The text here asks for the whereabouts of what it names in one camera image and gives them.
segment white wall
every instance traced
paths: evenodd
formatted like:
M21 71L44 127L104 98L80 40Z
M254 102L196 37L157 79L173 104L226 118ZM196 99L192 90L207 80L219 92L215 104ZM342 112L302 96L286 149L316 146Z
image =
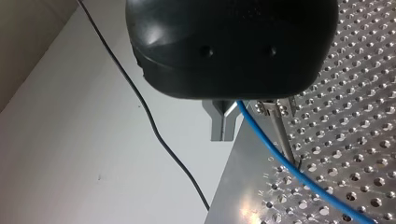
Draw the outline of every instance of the white wall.
M199 101L169 98L143 79L124 1L86 4L211 202L232 143L209 142ZM1 223L198 224L205 216L79 8L0 115Z

